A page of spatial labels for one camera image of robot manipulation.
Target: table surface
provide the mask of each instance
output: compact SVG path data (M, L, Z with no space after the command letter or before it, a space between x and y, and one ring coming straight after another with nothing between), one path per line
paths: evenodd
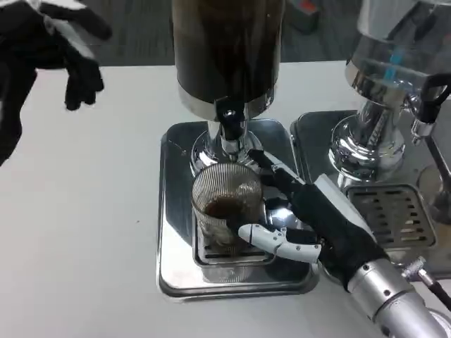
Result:
M261 117L288 128L308 111L358 108L344 67L283 64L276 102ZM196 118L178 99L172 66L103 74L96 106L69 113L66 74L43 71L23 109L23 138L0 168L0 336L380 337L326 279L302 296L181 304L161 294L160 140Z

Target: brown liquid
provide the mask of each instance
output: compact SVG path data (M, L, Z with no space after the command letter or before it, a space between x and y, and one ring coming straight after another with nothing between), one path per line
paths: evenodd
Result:
M213 103L246 102L276 83L285 0L173 0L175 64L183 89Z
M220 197L208 204L205 213L220 220L238 220L243 218L245 205L237 199Z

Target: metal grate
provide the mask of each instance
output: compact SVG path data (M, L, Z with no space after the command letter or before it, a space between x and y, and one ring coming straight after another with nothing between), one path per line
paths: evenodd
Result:
M431 220L411 185L350 187L347 196L384 249L435 244Z
M261 265L270 263L273 255L244 241L235 246L219 246L206 238L196 225L194 257L200 265Z

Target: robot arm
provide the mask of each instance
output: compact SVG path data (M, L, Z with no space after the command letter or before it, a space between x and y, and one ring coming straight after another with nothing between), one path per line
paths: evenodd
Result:
M285 233L261 225L244 225L239 235L260 249L288 259L320 261L386 334L397 338L445 338L446 332L423 299L377 245L363 218L325 176L306 184L277 158L264 151L249 155L273 176L294 214L317 234L316 244L291 244Z

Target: metal drip tray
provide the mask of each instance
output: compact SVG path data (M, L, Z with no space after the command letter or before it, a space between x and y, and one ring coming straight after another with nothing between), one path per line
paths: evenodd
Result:
M274 120L252 120L263 147L296 170L289 134ZM182 123L161 144L157 279L174 299L301 294L318 282L317 267L274 258L247 247L240 254L220 250L203 238L191 206L190 153L206 123ZM265 192L265 198L273 193Z
M447 101L434 131L435 140L448 160L451 158L451 148L448 147L448 129L451 126L449 110L451 102ZM307 182L314 182L319 175L325 173L338 185L343 183L330 163L328 152L334 127L343 118L355 113L356 111L307 113L292 124L291 133L299 171ZM450 278L451 226L430 219L424 197L431 192L418 188L421 174L435 163L425 144L413 146L410 142L411 125L411 115L402 114L398 127L406 141L406 149L401 168L383 184L352 185L345 188L345 191L352 203L364 214L394 263L404 266L422 255L435 277ZM422 182L422 187L431 190L434 184L432 181Z
M350 187L347 197L387 251L435 244L431 220L414 187L407 184Z

